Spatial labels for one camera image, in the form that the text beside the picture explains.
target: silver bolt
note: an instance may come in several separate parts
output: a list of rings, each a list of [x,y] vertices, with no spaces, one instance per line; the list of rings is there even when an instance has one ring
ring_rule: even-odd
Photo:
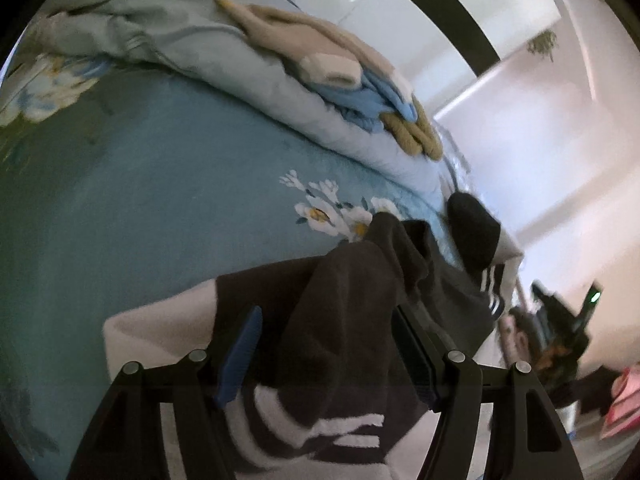
[[[122,367],[122,371],[127,375],[133,375],[140,370],[140,363],[136,361],[129,361]]]
[[[207,358],[207,353],[204,350],[191,350],[189,352],[189,359],[194,363],[199,363],[200,361],[204,361]]]
[[[447,358],[452,363],[463,363],[465,362],[465,355],[460,350],[452,350],[447,354]]]
[[[526,361],[518,361],[516,363],[516,370],[521,374],[528,374],[531,371],[531,365]]]

